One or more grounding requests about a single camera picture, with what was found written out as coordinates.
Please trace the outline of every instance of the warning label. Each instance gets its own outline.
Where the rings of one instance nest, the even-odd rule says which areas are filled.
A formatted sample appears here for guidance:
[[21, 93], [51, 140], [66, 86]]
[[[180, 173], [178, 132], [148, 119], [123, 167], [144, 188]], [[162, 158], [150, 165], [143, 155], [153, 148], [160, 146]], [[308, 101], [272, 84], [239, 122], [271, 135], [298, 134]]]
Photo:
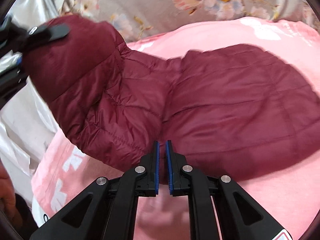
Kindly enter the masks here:
[[287, 230], [283, 229], [276, 237], [272, 240], [292, 240], [291, 236], [287, 232]]

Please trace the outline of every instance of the wrinkled fabric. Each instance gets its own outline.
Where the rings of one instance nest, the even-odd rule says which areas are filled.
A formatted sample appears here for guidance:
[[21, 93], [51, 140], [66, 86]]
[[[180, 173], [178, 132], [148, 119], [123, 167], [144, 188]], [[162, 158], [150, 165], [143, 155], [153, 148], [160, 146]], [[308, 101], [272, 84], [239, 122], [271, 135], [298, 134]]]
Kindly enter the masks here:
[[[118, 170], [136, 165], [153, 140], [171, 139], [190, 165], [236, 180], [320, 148], [318, 96], [260, 48], [162, 60], [130, 50], [106, 22], [68, 16], [48, 24], [59, 23], [68, 36], [24, 54], [23, 66], [67, 138]], [[163, 167], [163, 149], [161, 160]]]

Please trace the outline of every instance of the maroon fabric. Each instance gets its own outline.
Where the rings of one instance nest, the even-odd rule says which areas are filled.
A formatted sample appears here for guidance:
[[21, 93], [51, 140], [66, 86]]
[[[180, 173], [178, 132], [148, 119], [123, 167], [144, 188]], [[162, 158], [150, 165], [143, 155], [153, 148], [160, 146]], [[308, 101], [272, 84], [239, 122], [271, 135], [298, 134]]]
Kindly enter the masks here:
[[165, 61], [130, 50], [106, 22], [49, 25], [63, 22], [68, 36], [24, 54], [23, 66], [70, 141], [116, 169], [136, 165], [153, 140], [171, 139], [190, 165], [237, 180], [320, 148], [319, 98], [268, 52], [236, 45]]

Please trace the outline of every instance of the pink bedsheet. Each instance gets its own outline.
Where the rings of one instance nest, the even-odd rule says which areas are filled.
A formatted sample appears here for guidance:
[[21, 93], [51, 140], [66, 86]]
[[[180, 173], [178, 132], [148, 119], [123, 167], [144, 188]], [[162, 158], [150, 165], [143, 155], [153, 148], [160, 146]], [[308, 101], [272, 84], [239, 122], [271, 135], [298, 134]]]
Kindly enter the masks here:
[[[250, 43], [293, 64], [320, 92], [320, 36], [303, 23], [245, 17], [186, 25], [163, 36], [130, 44], [133, 49], [170, 58], [189, 49], [213, 50]], [[34, 196], [51, 217], [99, 176], [117, 171], [83, 154], [58, 131], [32, 179]], [[286, 170], [239, 183], [292, 235], [305, 232], [320, 209], [320, 151]], [[189, 239], [186, 197], [172, 198], [161, 185], [156, 198], [140, 198], [134, 239]]]

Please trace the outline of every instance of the white satin fabric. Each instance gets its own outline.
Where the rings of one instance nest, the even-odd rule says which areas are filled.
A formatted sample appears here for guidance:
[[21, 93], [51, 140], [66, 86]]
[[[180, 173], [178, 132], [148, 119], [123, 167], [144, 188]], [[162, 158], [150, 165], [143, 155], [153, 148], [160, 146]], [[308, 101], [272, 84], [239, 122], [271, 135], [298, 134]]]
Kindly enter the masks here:
[[[52, 0], [16, 0], [9, 11], [13, 21], [25, 28], [38, 26], [58, 16]], [[20, 54], [11, 52], [0, 59], [0, 71], [14, 64]], [[0, 158], [16, 192], [31, 204], [31, 177], [57, 132], [46, 103], [30, 79], [0, 111]]]

